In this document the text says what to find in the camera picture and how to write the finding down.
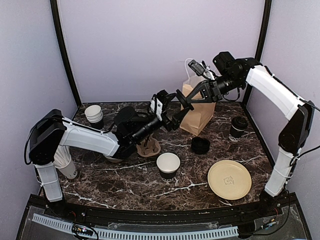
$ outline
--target brown cup carrier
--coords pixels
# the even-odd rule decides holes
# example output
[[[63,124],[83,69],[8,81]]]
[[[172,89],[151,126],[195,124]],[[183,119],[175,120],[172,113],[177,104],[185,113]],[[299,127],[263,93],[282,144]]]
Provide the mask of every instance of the brown cup carrier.
[[[155,156],[160,153],[161,150],[158,140],[153,138],[152,134],[149,138],[144,139],[140,145],[137,145],[136,148],[138,154],[144,158]]]

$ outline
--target white paper cup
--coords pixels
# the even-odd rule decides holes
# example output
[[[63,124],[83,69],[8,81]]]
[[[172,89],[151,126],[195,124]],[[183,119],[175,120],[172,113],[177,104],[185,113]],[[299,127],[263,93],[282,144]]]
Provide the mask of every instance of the white paper cup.
[[[102,112],[101,107],[99,105],[91,105],[86,108],[84,114],[86,117],[92,118]]]
[[[63,166],[63,167],[56,166],[56,168],[68,179],[74,179],[78,175],[78,171],[76,169],[74,161],[72,160],[69,161],[69,163],[66,166]]]
[[[74,179],[78,174],[68,146],[58,146],[54,154],[53,164],[68,179]]]
[[[170,180],[177,174],[178,168],[180,167],[180,159],[177,155],[166,152],[157,158],[156,165],[159,168],[161,177]]]
[[[104,114],[99,105],[91,105],[87,107],[84,114],[91,127],[100,130],[105,126]]]

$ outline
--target black pole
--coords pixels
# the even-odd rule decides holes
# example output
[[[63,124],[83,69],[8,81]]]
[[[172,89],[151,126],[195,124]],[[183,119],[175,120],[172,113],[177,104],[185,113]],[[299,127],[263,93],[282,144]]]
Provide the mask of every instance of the black pole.
[[[62,32],[62,28],[61,28],[57,0],[50,0],[50,4],[51,4],[51,11],[52,11],[53,23],[54,23],[54,28],[55,28],[55,34],[56,34],[56,38],[58,40],[65,73],[68,78],[75,103],[76,103],[77,107],[79,108],[81,106],[82,102],[81,102],[81,99],[79,96],[79,92],[78,92],[78,89],[76,86],[74,76],[72,74],[72,70],[71,70],[71,66],[70,66],[70,62],[69,62],[69,58],[68,58],[68,54],[67,54],[64,35]]]
[[[261,56],[262,56],[262,52],[263,52],[265,41],[266,41],[267,29],[268,29],[270,12],[271,12],[271,4],[272,4],[272,0],[265,0],[264,2],[264,10],[263,10],[260,35],[259,35],[259,40],[258,40],[258,44],[255,51],[255,56],[254,56],[254,58],[259,62],[261,61]],[[252,86],[248,85],[246,87],[244,97],[242,100],[242,103],[245,107],[248,104],[251,92],[252,92]]]

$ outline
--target black and white cup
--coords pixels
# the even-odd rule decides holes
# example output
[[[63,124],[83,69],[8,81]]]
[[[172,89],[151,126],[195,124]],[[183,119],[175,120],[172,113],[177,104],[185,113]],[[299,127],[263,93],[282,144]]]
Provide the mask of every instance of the black and white cup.
[[[236,116],[232,118],[229,139],[233,142],[238,142],[247,127],[248,122],[244,117]]]
[[[180,159],[177,155],[166,152],[157,158],[156,165],[159,168],[161,177],[165,181],[170,181],[177,174],[178,168],[180,167]]]
[[[99,105],[91,105],[84,111],[86,119],[89,121],[91,127],[101,130],[104,128],[104,114]]]

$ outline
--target zip tie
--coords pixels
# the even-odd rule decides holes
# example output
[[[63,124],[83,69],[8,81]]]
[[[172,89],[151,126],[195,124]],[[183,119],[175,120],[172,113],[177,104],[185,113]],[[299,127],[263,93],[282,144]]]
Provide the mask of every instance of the zip tie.
[[[286,178],[286,179],[290,179],[290,178],[292,178],[292,176],[285,176],[285,175],[283,175],[281,172],[279,172],[276,168],[274,168],[273,170],[275,170],[280,176],[282,176],[282,177],[284,177],[284,178]]]

